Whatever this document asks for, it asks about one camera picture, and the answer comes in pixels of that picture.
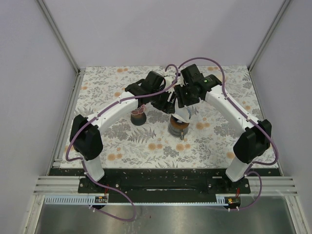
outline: floral tablecloth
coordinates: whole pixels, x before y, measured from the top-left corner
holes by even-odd
[[[246,66],[223,66],[228,92],[246,110],[263,119]],[[204,76],[221,72],[214,66],[199,66]],[[149,71],[163,72],[164,67],[87,67],[79,93],[75,116],[87,116],[116,99],[128,84],[145,78]],[[207,102],[190,107],[192,112],[185,139],[168,133],[170,115],[146,106],[147,121],[134,126],[130,113],[116,121],[102,136],[104,149],[100,154],[104,168],[226,168],[235,157],[233,146],[238,136],[223,116]],[[81,168],[79,161],[67,162],[65,151],[61,168]],[[78,156],[73,149],[70,157]],[[271,162],[270,148],[258,161]]]

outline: floor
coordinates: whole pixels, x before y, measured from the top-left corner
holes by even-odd
[[[246,66],[223,66],[229,93],[251,114],[263,119]],[[217,67],[199,66],[204,76],[222,79]],[[164,67],[87,67],[79,93],[75,116],[88,116],[112,102],[128,84],[145,78],[149,71],[162,73]],[[184,141],[167,131],[169,115],[146,105],[147,122],[134,126],[130,114],[117,120],[102,137],[100,155],[104,168],[227,168],[234,158],[233,146],[238,136],[228,122],[206,102],[190,106],[192,122]],[[73,149],[70,157],[78,153]],[[271,162],[270,148],[257,161]],[[79,161],[61,168],[81,168]]]
[[[251,198],[243,198],[243,206]],[[103,208],[120,217],[131,217],[131,206]],[[44,205],[36,234],[295,234],[281,197],[262,197],[253,207],[227,212],[200,206],[140,206],[134,222],[122,222],[87,206]]]

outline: shiny gray floor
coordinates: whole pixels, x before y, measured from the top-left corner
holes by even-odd
[[[248,204],[251,198],[245,198]],[[114,215],[131,217],[131,206],[105,207]],[[114,220],[86,206],[44,205],[36,234],[294,234],[283,198],[263,197],[239,212],[197,206],[140,206],[137,219]]]

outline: wall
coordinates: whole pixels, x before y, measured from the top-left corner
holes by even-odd
[[[0,232],[17,234],[75,75],[34,0],[0,2],[0,35]]]
[[[283,2],[45,1],[80,67],[178,64],[197,56],[249,65]]]
[[[293,1],[252,75],[312,230],[312,1]]]

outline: white wall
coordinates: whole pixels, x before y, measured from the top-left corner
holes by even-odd
[[[249,65],[282,2],[46,0],[80,67],[178,64],[197,56]]]
[[[17,234],[75,79],[34,0],[0,2],[0,233]]]
[[[295,0],[252,74],[312,230],[312,1]]]

